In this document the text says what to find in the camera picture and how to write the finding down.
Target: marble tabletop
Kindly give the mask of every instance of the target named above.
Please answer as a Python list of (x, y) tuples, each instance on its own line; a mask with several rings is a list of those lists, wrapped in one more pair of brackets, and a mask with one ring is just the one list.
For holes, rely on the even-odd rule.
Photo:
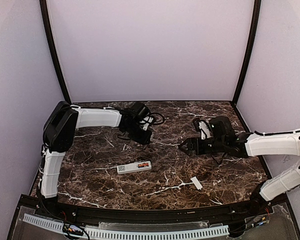
[[(187, 156), (178, 150), (186, 138), (199, 137), (192, 120), (230, 118), (236, 133), (244, 131), (227, 101), (149, 101), (152, 112), (165, 123), (151, 127), (150, 145), (118, 138), (110, 127), (76, 131), (62, 162), (59, 202), (109, 209), (171, 210), (230, 204), (249, 199), (258, 183), (267, 179), (258, 157), (225, 157), (218, 165), (210, 154)], [(126, 108), (133, 102), (81, 103), (83, 107)], [(116, 166), (151, 161), (152, 169), (118, 175)], [(197, 190), (192, 177), (202, 184)], [(31, 193), (36, 195), (36, 184)]]

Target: white backdrop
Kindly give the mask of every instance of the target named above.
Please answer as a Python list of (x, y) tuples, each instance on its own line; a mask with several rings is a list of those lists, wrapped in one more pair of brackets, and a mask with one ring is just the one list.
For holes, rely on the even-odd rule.
[[(238, 108), (251, 130), (300, 128), (300, 0), (262, 1)], [(266, 156), (273, 176), (296, 157)], [(300, 189), (288, 193), (300, 227)]]
[(253, 3), (48, 0), (71, 100), (231, 100)]

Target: white slotted strip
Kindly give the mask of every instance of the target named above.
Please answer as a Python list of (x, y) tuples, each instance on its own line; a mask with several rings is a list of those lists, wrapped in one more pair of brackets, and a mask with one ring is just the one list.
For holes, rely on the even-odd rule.
[[(44, 219), (26, 213), (24, 214), (23, 221), (55, 233), (64, 234), (62, 231), (63, 223), (61, 222)], [(85, 230), (89, 234), (90, 239), (94, 240), (200, 240), (229, 235), (228, 225), (169, 232), (111, 231), (91, 227), (86, 227)]]

